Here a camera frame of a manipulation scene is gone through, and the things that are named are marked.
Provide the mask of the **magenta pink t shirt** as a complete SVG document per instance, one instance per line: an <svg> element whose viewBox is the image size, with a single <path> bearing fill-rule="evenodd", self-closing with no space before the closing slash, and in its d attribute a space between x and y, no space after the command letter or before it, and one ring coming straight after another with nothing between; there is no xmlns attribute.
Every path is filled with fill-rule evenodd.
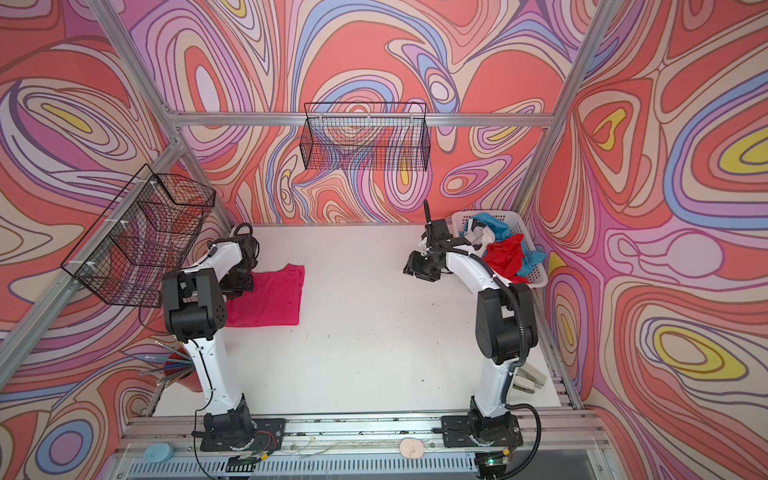
<svg viewBox="0 0 768 480"><path fill-rule="evenodd" d="M252 273L251 279L252 292L226 303L227 327L279 327L300 323L304 266L287 264L278 271Z"/></svg>

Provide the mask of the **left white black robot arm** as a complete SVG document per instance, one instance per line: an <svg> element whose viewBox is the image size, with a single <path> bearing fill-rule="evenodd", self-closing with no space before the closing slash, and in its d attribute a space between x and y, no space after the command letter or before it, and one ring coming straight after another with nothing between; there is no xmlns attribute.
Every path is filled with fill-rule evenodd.
<svg viewBox="0 0 768 480"><path fill-rule="evenodd" d="M254 290L259 248L253 226L241 223L191 266L161 280L165 328L191 359L205 396L202 429L193 433L203 451L244 451L255 440L245 395L228 376L226 348L217 334L227 324L226 301Z"/></svg>

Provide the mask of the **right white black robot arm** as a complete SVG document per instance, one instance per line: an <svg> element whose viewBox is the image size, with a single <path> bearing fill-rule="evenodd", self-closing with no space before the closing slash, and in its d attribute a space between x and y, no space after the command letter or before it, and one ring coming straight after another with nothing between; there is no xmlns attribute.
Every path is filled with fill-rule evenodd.
<svg viewBox="0 0 768 480"><path fill-rule="evenodd" d="M503 279L468 241L451 234L445 220L431 217L428 202L423 208L425 230L420 247L411 252L403 273L427 282L452 274L463 282L476 299L474 335L485 358L468 411L442 417L438 432L447 448L514 450L523 445L518 412L531 413L536 428L541 428L534 406L508 401L513 381L538 345L531 289Z"/></svg>

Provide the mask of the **white black t shirt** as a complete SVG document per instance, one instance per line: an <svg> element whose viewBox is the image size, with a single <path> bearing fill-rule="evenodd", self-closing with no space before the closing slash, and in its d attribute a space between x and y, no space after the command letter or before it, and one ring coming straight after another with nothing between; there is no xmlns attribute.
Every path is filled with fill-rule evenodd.
<svg viewBox="0 0 768 480"><path fill-rule="evenodd" d="M491 227L486 223L470 218L461 233L461 236L476 251L486 248L488 245L496 242L496 235Z"/></svg>

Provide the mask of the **white plastic laundry basket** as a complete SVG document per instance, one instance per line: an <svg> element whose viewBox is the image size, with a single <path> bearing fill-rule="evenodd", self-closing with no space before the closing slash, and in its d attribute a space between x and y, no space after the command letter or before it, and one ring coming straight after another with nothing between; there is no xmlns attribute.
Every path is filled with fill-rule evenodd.
<svg viewBox="0 0 768 480"><path fill-rule="evenodd" d="M519 237L519 250L522 254L520 276L525 273L524 278L531 289L543 289L548 283L548 276L543 265L546 255L543 251L536 249L522 217L516 212L507 210L459 211L451 217L453 234L463 236L468 231L470 221L478 215L493 217L496 222L507 225L512 237Z"/></svg>

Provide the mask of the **red t shirt in basket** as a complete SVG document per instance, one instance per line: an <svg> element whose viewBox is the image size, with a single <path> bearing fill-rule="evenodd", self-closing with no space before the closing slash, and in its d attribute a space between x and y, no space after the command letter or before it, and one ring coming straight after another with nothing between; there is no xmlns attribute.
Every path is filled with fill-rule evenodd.
<svg viewBox="0 0 768 480"><path fill-rule="evenodd" d="M527 284L528 280L519 272L525 258L522 248L524 236L511 236L501 242L488 245L484 255L485 263L499 276L515 284Z"/></svg>

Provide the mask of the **teal t shirt in basket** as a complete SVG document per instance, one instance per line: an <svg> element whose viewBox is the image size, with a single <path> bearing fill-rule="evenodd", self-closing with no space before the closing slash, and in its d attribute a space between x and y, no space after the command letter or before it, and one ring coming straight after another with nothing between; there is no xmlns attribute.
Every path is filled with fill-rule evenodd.
<svg viewBox="0 0 768 480"><path fill-rule="evenodd" d="M540 279L537 268L546 255L529 246L523 226L513 212L486 211L467 220L463 235L499 276L516 284L532 284Z"/></svg>

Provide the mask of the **red pencil cup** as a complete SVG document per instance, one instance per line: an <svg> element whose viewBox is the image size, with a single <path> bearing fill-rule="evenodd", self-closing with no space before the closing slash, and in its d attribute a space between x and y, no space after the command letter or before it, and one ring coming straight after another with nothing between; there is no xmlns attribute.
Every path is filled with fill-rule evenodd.
<svg viewBox="0 0 768 480"><path fill-rule="evenodd" d="M141 376L152 377L158 388L178 385L193 393L202 392L191 355L181 345L155 342L153 347L153 350L130 354L145 364Z"/></svg>

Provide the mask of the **grey stapler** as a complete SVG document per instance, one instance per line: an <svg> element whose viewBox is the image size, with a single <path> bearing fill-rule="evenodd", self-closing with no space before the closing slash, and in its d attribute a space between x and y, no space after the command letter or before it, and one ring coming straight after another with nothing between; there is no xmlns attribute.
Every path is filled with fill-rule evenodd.
<svg viewBox="0 0 768 480"><path fill-rule="evenodd" d="M544 388L547 379L547 375L535 366L525 364L516 369L512 387L526 394L534 394Z"/></svg>

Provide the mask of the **pink round disc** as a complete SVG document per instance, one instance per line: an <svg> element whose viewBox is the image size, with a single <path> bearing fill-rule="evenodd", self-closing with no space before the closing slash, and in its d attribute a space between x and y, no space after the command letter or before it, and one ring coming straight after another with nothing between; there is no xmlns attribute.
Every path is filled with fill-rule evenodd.
<svg viewBox="0 0 768 480"><path fill-rule="evenodd" d="M426 452L426 447L421 440L404 438L399 444L399 452L406 459L421 459Z"/></svg>

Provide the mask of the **light blue round disc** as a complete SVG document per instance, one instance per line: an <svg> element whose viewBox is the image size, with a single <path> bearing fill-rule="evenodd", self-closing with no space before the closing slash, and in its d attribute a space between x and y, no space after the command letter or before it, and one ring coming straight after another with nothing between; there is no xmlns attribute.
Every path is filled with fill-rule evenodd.
<svg viewBox="0 0 768 480"><path fill-rule="evenodd" d="M153 443L143 452L143 461L149 464L161 464L174 456L175 449L169 443Z"/></svg>

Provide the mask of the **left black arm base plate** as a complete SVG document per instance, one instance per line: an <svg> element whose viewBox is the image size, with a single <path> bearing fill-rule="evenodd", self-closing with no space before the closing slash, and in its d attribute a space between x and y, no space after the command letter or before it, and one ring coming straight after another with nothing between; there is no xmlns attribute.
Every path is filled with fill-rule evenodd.
<svg viewBox="0 0 768 480"><path fill-rule="evenodd" d="M200 435L203 452L274 452L282 448L286 420L257 418L247 426L224 415L206 415L203 425L204 432Z"/></svg>

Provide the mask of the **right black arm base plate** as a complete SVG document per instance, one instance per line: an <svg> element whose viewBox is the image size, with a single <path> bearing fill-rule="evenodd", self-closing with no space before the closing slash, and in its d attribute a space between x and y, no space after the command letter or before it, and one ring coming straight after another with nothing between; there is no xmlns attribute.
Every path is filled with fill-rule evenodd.
<svg viewBox="0 0 768 480"><path fill-rule="evenodd" d="M498 417L475 417L469 414L443 416L434 429L442 435L447 448L505 447L515 450L523 445L517 417L510 412Z"/></svg>

